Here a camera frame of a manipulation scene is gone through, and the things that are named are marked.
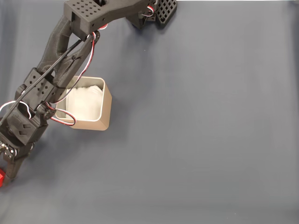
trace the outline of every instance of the perforated plate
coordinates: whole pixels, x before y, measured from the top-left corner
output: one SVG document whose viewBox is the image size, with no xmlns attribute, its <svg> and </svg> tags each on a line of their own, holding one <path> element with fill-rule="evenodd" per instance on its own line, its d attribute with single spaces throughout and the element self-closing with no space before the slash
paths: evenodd
<svg viewBox="0 0 299 224">
<path fill-rule="evenodd" d="M 162 28 L 166 26 L 173 14 L 176 12 L 177 6 L 178 4 L 176 0 L 160 1 L 156 12 L 156 22 L 159 24 L 159 26 Z"/>
</svg>

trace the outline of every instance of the black robotic arm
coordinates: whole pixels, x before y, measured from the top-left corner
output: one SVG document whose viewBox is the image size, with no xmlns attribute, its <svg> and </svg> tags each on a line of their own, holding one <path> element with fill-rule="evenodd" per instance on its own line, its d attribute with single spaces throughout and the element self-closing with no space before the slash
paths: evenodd
<svg viewBox="0 0 299 224">
<path fill-rule="evenodd" d="M 4 183 L 16 177 L 23 160 L 46 130 L 47 120 L 56 112 L 47 106 L 47 102 L 55 103 L 61 98 L 66 86 L 91 52 L 93 42 L 96 44 L 99 40 L 98 28 L 122 17 L 127 17 L 138 28 L 142 28 L 149 18 L 163 27 L 176 8 L 176 0 L 65 2 L 64 15 L 51 33 L 40 63 L 17 89 L 16 102 L 0 121 L 0 154 L 3 153 L 7 161 Z M 67 49 L 72 33 L 80 40 Z M 80 42 L 84 42 L 81 49 L 71 53 Z"/>
</svg>

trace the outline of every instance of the black cable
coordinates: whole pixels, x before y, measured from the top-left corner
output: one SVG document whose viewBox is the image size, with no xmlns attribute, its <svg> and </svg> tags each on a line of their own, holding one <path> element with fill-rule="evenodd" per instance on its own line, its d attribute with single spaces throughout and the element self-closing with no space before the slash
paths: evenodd
<svg viewBox="0 0 299 224">
<path fill-rule="evenodd" d="M 78 40 L 75 42 L 70 48 L 64 52 L 60 58 L 58 58 L 57 61 L 45 72 L 40 76 L 30 87 L 28 87 L 22 95 L 19 96 L 19 98 L 15 101 L 15 103 L 11 106 L 9 111 L 3 116 L 2 120 L 0 121 L 0 126 L 3 124 L 3 122 L 9 117 L 9 115 L 12 113 L 14 108 L 19 104 L 19 102 L 38 84 L 40 83 L 50 72 L 52 72 L 53 68 L 60 63 L 75 47 L 77 47 L 81 43 L 81 40 Z"/>
</svg>

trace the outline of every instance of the white tissue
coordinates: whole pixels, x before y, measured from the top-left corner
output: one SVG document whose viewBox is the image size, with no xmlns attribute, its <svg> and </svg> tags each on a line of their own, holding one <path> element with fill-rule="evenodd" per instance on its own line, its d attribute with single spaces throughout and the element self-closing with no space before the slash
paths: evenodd
<svg viewBox="0 0 299 224">
<path fill-rule="evenodd" d="M 103 91 L 96 85 L 74 88 L 65 99 L 66 110 L 76 119 L 97 120 L 100 117 L 102 98 Z"/>
</svg>

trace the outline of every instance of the mounting holes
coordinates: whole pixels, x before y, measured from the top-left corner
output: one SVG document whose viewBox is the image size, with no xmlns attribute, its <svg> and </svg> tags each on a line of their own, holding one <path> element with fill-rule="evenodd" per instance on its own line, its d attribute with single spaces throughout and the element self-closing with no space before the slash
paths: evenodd
<svg viewBox="0 0 299 224">
<path fill-rule="evenodd" d="M 26 124 L 24 124 L 24 125 L 23 125 L 23 128 L 24 128 L 24 129 L 29 129 L 29 128 L 31 128 L 31 126 L 30 126 L 30 125 L 28 125 L 28 124 L 27 124 L 27 125 L 26 125 Z"/>
</svg>

